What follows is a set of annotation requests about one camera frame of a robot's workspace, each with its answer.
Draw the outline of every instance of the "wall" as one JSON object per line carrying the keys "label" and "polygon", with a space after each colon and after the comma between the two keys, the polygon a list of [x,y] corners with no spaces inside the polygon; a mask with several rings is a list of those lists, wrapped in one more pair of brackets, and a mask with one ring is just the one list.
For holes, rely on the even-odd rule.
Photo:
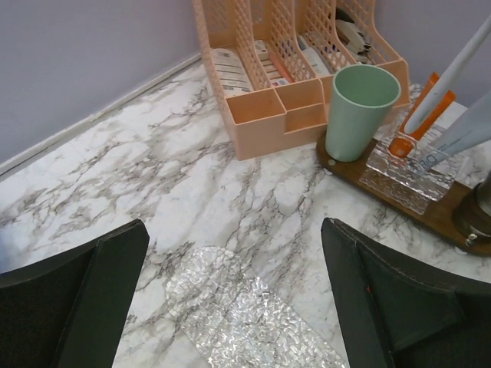
{"label": "wall", "polygon": [[198,51],[189,0],[0,4],[0,163]]}
{"label": "wall", "polygon": [[[440,75],[491,14],[490,0],[377,0],[381,35],[406,59],[413,81]],[[454,84],[457,101],[469,106],[491,88],[491,36]]]}

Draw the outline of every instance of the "wooden base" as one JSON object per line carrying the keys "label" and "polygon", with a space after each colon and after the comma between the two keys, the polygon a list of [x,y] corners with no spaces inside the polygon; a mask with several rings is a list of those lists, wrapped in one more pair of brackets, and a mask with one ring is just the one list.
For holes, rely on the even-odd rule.
{"label": "wooden base", "polygon": [[342,163],[332,159],[325,150],[325,133],[318,139],[316,153],[322,166],[331,171],[336,176],[349,182],[353,186],[357,186],[369,195],[381,200],[398,212],[408,215],[416,222],[427,227],[432,232],[437,233],[445,240],[451,242],[456,247],[462,249],[466,253],[479,255],[483,257],[491,257],[491,245],[481,244],[466,245],[466,239],[455,229],[452,223],[452,211],[459,205],[462,198],[467,195],[471,189],[458,182],[452,184],[448,193],[438,202],[431,202],[423,215],[418,215],[416,212],[404,207],[392,198],[385,196],[383,193],[366,186],[360,182],[367,167],[367,160],[372,149],[377,144],[376,140],[372,140],[363,156],[352,163]]}

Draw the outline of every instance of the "baseboard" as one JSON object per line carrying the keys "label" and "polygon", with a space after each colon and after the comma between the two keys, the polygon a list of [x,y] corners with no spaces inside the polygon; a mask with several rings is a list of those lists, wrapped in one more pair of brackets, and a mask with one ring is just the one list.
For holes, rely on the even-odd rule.
{"label": "baseboard", "polygon": [[150,88],[155,87],[158,83],[163,82],[167,78],[171,77],[173,74],[178,73],[186,67],[189,67],[192,63],[198,61],[200,58],[201,54],[193,55],[182,63],[176,65],[175,67],[145,83],[141,87],[138,87],[136,90],[133,90],[126,96],[106,106],[98,113],[91,114],[90,116],[75,123],[74,125],[63,129],[61,132],[58,132],[55,135],[50,136],[46,140],[43,140],[35,146],[25,150],[24,152],[19,153],[17,156],[12,157],[8,161],[0,163],[0,181],[7,179],[10,175],[13,175],[17,171],[25,168],[27,165],[33,163],[35,160],[40,159],[48,153],[56,150],[59,146],[65,144],[69,140],[75,138],[77,135],[83,133],[84,131],[99,123],[101,117],[103,117],[104,115],[107,115],[113,110],[116,110],[117,108],[134,99],[135,97],[140,96]]}

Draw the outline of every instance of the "cup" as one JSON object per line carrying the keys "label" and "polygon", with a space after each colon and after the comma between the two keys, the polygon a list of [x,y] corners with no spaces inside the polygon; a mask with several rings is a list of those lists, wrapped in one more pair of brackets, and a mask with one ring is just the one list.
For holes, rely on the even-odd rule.
{"label": "cup", "polygon": [[360,158],[399,99],[400,84],[388,71],[365,64],[344,67],[332,83],[325,149],[349,163]]}

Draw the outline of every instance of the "white tube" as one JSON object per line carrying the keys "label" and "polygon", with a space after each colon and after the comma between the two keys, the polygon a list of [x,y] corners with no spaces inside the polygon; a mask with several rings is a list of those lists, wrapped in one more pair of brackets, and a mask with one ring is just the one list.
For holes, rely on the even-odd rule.
{"label": "white tube", "polygon": [[418,158],[421,166],[428,170],[444,161],[448,156],[491,140],[491,90],[478,99],[463,113],[445,133],[430,146],[441,153],[430,153]]}
{"label": "white tube", "polygon": [[414,111],[404,127],[406,134],[414,133],[437,107],[443,96],[450,89],[452,82],[459,76],[470,58],[476,53],[486,37],[491,33],[491,15],[484,21],[475,35],[467,42],[462,51],[453,59],[449,67],[443,72],[441,78],[431,89],[428,95],[421,101],[420,106]]}

